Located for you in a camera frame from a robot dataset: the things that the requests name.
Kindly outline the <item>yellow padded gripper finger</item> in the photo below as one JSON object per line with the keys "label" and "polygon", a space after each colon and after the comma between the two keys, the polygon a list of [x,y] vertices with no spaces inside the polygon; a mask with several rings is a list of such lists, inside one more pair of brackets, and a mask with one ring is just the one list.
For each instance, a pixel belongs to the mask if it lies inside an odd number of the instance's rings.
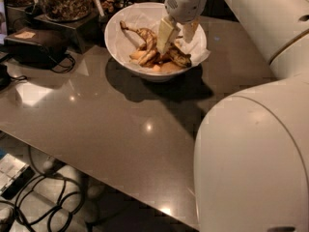
{"label": "yellow padded gripper finger", "polygon": [[171,16],[164,17],[159,24],[157,34],[157,50],[164,54],[170,47],[170,44],[179,35],[180,28],[175,19]]}
{"label": "yellow padded gripper finger", "polygon": [[183,26],[183,39],[186,43],[190,43],[193,40],[197,27],[199,25],[199,20],[195,19],[190,23]]}

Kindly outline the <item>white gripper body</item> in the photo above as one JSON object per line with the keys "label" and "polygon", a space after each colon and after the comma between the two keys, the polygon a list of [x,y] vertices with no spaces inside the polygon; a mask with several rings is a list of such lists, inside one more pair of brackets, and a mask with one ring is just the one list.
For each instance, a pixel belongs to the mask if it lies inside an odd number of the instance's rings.
{"label": "white gripper body", "polygon": [[164,6],[176,22],[186,24],[196,19],[204,10],[207,0],[165,0]]}

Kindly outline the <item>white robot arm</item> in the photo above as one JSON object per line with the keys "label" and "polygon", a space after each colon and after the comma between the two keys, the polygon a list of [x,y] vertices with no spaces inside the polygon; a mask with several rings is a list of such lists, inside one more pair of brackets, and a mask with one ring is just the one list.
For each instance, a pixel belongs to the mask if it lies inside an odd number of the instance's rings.
{"label": "white robot arm", "polygon": [[[200,232],[309,232],[309,0],[225,0],[276,79],[206,115],[194,149]],[[165,0],[186,25],[206,0]]]}

